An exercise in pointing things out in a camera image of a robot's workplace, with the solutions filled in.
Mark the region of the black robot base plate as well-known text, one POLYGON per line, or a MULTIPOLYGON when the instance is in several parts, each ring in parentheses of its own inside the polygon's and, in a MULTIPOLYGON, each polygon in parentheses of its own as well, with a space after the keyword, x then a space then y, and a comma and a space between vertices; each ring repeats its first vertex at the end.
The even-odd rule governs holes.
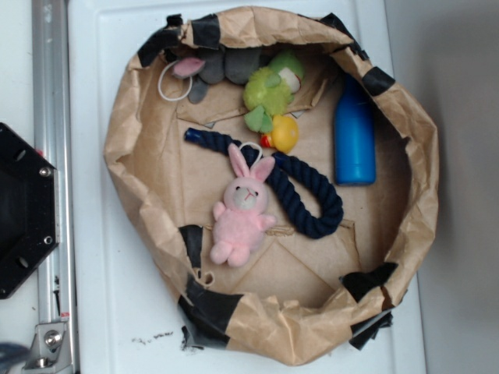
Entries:
POLYGON ((58 244, 56 169, 1 124, 1 299, 10 298, 58 244))

